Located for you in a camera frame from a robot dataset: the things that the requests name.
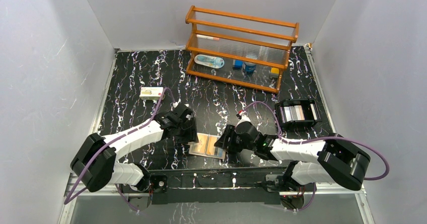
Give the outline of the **beige card holder wallet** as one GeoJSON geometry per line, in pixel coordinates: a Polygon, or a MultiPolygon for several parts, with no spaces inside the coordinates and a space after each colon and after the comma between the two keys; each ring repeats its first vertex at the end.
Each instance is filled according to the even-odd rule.
{"type": "Polygon", "coordinates": [[[217,140],[219,140],[218,136],[198,133],[197,134],[198,141],[191,142],[189,153],[191,155],[202,156],[207,158],[214,158],[224,160],[226,156],[226,152],[215,146],[217,140]]]}

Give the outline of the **black card box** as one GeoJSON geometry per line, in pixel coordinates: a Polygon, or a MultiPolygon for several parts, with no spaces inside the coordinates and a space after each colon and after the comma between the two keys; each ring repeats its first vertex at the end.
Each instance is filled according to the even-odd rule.
{"type": "Polygon", "coordinates": [[[316,102],[310,99],[285,99],[275,104],[275,114],[283,131],[314,127],[322,122],[316,102]]]}

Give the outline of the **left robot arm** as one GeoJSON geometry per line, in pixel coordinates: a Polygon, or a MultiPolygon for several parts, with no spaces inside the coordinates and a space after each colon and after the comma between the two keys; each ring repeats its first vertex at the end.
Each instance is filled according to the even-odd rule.
{"type": "Polygon", "coordinates": [[[155,187],[153,175],[142,165],[120,163],[125,155],[151,143],[172,139],[178,143],[198,140],[193,110],[176,103],[171,111],[157,113],[140,125],[116,134],[90,134],[70,163],[72,171],[90,192],[108,184],[129,185],[138,192],[155,187]]]}

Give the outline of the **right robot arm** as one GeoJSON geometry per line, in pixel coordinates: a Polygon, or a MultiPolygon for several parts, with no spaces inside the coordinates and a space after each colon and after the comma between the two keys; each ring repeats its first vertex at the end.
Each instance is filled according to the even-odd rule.
{"type": "Polygon", "coordinates": [[[289,160],[281,177],[266,178],[265,187],[271,192],[296,191],[311,183],[336,183],[358,191],[371,160],[366,152],[347,140],[327,138],[304,143],[280,139],[259,132],[249,121],[237,126],[228,124],[215,146],[229,153],[250,150],[266,161],[289,160]]]}

